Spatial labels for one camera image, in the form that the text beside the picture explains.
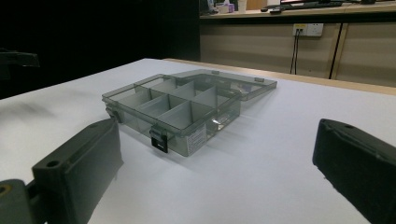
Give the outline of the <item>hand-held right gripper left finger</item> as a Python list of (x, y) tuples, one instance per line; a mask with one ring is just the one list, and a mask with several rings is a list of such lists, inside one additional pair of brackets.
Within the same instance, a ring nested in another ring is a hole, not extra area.
[(123, 165), (118, 123), (95, 122), (33, 166), (48, 224), (87, 224)]

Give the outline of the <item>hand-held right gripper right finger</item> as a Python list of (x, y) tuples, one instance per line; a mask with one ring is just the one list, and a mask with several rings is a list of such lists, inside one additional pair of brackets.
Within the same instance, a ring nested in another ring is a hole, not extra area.
[(396, 224), (396, 147), (322, 119), (312, 162), (371, 224)]

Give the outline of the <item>transparent grey compartment box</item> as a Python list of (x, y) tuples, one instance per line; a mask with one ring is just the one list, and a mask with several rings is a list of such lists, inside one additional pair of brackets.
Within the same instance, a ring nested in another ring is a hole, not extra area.
[(148, 77), (105, 93), (102, 100), (110, 117), (160, 151), (189, 157), (239, 117), (242, 103), (276, 85), (262, 77), (198, 69)]

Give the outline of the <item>black curtain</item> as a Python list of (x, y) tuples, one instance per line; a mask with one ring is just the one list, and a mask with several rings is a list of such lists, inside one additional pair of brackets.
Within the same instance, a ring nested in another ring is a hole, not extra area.
[(0, 57), (37, 66), (0, 71), (0, 99), (144, 58), (200, 57), (198, 0), (0, 0)]

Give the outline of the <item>white table board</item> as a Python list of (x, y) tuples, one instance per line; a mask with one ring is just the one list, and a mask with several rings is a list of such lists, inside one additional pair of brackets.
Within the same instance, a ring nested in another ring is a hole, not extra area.
[[(144, 59), (0, 100), (0, 181), (32, 167), (87, 125), (102, 100), (156, 74), (197, 63)], [(274, 91), (188, 158), (120, 129), (124, 164), (90, 224), (366, 224), (314, 166), (318, 122), (335, 119), (396, 146), (396, 88), (266, 72)]]

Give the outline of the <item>wooden desk in background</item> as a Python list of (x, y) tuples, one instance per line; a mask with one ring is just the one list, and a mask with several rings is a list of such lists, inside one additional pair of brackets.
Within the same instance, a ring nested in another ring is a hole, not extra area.
[(373, 5), (359, 5), (344, 3), (340, 7), (309, 8), (297, 10), (284, 10), (271, 13), (260, 10), (248, 10), (246, 13), (228, 13), (201, 16), (201, 21), (244, 22), (253, 21), (274, 23), (296, 23), (297, 21), (380, 21), (396, 20), (396, 1), (376, 2)]

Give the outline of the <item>black keyboard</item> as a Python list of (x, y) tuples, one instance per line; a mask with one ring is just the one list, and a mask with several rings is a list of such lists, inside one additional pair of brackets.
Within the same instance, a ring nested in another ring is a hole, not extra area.
[(340, 7), (341, 5), (343, 5), (342, 0), (284, 0), (278, 5), (263, 7), (261, 12), (279, 13), (284, 10)]

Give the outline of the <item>tissue box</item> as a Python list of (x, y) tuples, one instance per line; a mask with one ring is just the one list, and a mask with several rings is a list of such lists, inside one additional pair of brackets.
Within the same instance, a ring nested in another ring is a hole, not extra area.
[(226, 3), (217, 3), (216, 8), (219, 14), (227, 14), (234, 12), (234, 4), (226, 2)]

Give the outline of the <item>white wall outlet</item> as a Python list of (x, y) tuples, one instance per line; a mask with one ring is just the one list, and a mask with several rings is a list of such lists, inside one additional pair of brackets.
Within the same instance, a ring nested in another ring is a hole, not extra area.
[(323, 32), (323, 23), (294, 23), (292, 34), (299, 36), (320, 37)]

